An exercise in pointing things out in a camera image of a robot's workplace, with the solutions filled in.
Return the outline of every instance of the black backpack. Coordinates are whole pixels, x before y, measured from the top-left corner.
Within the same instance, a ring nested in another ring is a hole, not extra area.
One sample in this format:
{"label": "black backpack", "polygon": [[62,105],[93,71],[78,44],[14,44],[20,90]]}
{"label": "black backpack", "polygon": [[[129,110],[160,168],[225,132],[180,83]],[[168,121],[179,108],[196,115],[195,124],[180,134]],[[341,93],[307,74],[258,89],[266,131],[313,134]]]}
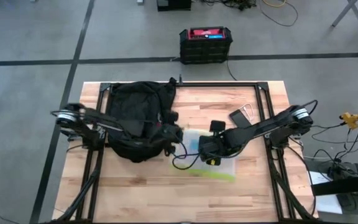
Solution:
{"label": "black backpack", "polygon": [[120,121],[120,130],[108,129],[108,142],[121,157],[142,162],[174,150],[183,133],[175,125],[178,114],[171,111],[176,83],[115,83],[111,87],[108,115]]}

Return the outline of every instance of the plastic bag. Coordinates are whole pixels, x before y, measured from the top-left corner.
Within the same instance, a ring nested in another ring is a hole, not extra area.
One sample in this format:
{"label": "plastic bag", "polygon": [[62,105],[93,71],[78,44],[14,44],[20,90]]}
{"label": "plastic bag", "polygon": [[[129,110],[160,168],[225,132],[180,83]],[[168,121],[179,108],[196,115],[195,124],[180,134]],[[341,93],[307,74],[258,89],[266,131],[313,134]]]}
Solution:
{"label": "plastic bag", "polygon": [[[212,133],[197,129],[184,130],[183,144],[185,145],[188,154],[198,153],[198,141],[201,135],[210,136]],[[177,156],[185,153],[185,150],[181,144],[177,144],[175,146],[175,154]],[[197,156],[187,156],[185,159],[175,159],[175,165],[180,168],[188,167],[194,161],[194,159],[196,159],[196,157]],[[194,175],[235,181],[236,159],[221,159],[220,166],[211,166],[207,165],[205,162],[202,162],[200,158],[197,158],[197,161],[194,163],[194,165],[185,171]]]}

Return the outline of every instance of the table leg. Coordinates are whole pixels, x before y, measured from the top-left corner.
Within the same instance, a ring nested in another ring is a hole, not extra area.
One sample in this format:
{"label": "table leg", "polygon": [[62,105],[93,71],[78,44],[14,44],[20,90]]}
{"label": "table leg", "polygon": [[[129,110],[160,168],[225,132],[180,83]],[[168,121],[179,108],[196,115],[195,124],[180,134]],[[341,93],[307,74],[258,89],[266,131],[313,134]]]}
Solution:
{"label": "table leg", "polygon": [[343,9],[343,11],[340,13],[340,15],[336,18],[336,20],[333,22],[333,27],[338,25],[338,23],[342,20],[342,18],[346,15],[347,12],[354,6],[354,4],[357,2],[357,0],[351,0],[349,3],[347,3],[347,6]]}

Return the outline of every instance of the black box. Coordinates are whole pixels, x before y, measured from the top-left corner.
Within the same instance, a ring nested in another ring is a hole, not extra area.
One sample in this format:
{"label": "black box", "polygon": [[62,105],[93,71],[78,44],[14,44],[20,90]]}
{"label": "black box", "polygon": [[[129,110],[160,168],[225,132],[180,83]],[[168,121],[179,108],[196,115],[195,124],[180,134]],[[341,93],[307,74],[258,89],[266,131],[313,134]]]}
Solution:
{"label": "black box", "polygon": [[157,0],[158,11],[191,10],[191,0]]}
{"label": "black box", "polygon": [[180,61],[190,63],[222,63],[227,60],[231,31],[226,27],[185,29],[180,34]]}

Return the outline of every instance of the yellow cable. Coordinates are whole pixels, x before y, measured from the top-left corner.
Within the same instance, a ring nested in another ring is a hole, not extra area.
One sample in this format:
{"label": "yellow cable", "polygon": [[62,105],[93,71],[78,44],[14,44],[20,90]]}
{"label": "yellow cable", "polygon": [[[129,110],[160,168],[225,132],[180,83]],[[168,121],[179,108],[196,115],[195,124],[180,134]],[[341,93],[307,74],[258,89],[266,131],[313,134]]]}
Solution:
{"label": "yellow cable", "polygon": [[287,2],[287,0],[284,0],[284,2],[282,4],[279,4],[279,5],[273,5],[273,4],[270,4],[268,3],[266,0],[262,0],[266,5],[268,6],[272,6],[272,7],[282,7],[285,5],[285,3]]}

